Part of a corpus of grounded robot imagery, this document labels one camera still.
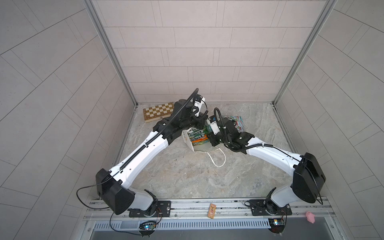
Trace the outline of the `white paper bag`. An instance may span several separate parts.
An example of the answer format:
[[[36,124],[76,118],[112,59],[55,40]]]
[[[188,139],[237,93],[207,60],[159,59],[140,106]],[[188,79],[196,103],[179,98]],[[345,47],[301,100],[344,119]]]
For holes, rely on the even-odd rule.
[[[227,156],[219,145],[213,146],[211,144],[208,138],[208,133],[209,132],[206,128],[204,128],[203,130],[199,130],[198,128],[191,127],[187,130],[182,131],[182,138],[184,140],[184,143],[188,146],[188,148],[192,150],[192,152],[207,154],[214,166],[217,168],[221,168],[225,165],[227,161]],[[221,165],[217,165],[211,155],[211,153],[214,153],[215,151],[219,151],[223,155]]]

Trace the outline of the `green spring tea candy bag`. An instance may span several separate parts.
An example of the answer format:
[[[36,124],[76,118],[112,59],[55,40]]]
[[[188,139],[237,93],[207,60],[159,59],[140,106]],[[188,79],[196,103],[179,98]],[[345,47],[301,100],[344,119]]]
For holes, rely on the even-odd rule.
[[[203,128],[203,129],[198,129],[198,128],[195,128],[195,127],[192,127],[188,130],[188,136],[189,138],[194,138],[195,136],[201,136],[201,135],[206,135],[209,131],[207,130],[207,128]]]

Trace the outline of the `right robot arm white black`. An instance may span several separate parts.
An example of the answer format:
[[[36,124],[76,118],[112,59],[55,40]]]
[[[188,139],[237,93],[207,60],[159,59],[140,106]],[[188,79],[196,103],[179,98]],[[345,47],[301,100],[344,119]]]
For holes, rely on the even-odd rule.
[[[212,145],[221,143],[233,153],[256,157],[291,177],[291,182],[268,193],[262,204],[264,209],[272,212],[299,200],[323,203],[321,190],[326,177],[313,154],[296,154],[268,144],[251,133],[240,132],[229,119],[208,120],[207,125]]]

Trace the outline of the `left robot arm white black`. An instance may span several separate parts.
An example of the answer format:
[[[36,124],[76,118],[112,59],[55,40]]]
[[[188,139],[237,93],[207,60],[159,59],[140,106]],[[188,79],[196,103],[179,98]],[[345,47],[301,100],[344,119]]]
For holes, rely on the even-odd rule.
[[[110,170],[101,169],[97,172],[97,194],[115,215],[126,210],[145,215],[152,215],[156,211],[156,196],[148,190],[132,189],[131,185],[145,166],[179,138],[184,130],[204,127],[208,112],[201,113],[201,107],[205,104],[205,98],[200,95],[193,102],[184,99],[177,101],[171,116],[158,121],[134,152]]]

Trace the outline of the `orange fruit candy bag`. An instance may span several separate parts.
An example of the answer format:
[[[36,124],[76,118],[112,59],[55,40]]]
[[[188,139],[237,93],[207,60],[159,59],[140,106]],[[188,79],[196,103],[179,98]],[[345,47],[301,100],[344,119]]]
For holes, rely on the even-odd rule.
[[[209,141],[210,140],[208,139],[207,135],[204,135],[202,138],[196,139],[196,140],[191,141],[191,142],[192,142],[193,146],[197,146],[197,145],[202,145],[202,144],[208,143]]]

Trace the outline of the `wooden chessboard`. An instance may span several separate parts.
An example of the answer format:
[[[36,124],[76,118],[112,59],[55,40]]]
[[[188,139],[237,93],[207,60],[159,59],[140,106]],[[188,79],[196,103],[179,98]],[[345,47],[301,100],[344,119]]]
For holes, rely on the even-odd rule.
[[[144,121],[146,123],[168,118],[174,111],[174,103],[166,103],[143,109]]]

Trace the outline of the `right controller board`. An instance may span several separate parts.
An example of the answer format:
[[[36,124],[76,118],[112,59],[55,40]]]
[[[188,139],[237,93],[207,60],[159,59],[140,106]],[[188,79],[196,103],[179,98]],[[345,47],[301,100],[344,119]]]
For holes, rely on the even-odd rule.
[[[286,223],[283,219],[268,219],[270,228],[269,231],[274,234],[282,234],[285,230]]]

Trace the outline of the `left controller board with LED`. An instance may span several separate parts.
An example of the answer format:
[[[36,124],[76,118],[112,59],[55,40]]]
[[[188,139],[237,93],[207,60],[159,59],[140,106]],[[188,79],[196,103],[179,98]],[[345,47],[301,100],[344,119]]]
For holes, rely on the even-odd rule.
[[[145,237],[145,236],[150,237],[150,235],[155,232],[156,227],[157,227],[156,221],[143,222],[139,225],[139,233],[141,234],[142,237]]]

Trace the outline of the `aluminium front rail frame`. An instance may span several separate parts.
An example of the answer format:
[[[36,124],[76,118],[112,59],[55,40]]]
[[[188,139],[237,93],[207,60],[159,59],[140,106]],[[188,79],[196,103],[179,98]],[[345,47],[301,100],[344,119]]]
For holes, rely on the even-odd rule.
[[[314,204],[306,203],[302,200],[289,204],[283,210],[278,211],[277,215],[269,215],[265,211],[252,209],[246,206],[245,202],[251,198],[216,198],[216,199],[169,199],[170,204],[164,204],[161,212],[155,212],[149,217],[140,217],[138,214],[131,214],[125,211],[120,215],[113,214],[113,211],[106,209],[107,206],[101,200],[91,201],[91,206],[95,210],[87,209],[81,220],[184,220],[184,219],[207,219],[211,205],[216,205],[214,219],[250,219],[250,218],[304,218],[307,212],[311,212],[316,218],[334,217],[330,202],[326,197],[323,198],[323,204],[318,202]]]

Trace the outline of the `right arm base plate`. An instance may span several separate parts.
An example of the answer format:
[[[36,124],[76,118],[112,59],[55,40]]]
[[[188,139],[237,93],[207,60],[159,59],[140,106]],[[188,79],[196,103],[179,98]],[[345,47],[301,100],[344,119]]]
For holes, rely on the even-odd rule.
[[[290,205],[280,208],[272,201],[265,199],[245,201],[245,206],[251,209],[253,216],[291,216],[293,214]]]

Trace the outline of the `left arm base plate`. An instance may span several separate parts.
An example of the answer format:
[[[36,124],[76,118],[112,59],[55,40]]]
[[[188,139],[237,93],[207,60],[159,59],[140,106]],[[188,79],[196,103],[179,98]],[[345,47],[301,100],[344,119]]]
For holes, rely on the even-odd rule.
[[[147,210],[129,209],[130,218],[151,218],[153,216],[169,217],[171,201],[154,201]]]

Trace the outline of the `pink pig toy on rail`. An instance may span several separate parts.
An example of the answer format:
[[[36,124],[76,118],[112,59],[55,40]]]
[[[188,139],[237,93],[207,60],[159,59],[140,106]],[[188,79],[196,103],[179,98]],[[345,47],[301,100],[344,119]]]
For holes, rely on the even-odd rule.
[[[306,212],[306,219],[309,223],[314,224],[316,222],[316,215],[311,212]]]

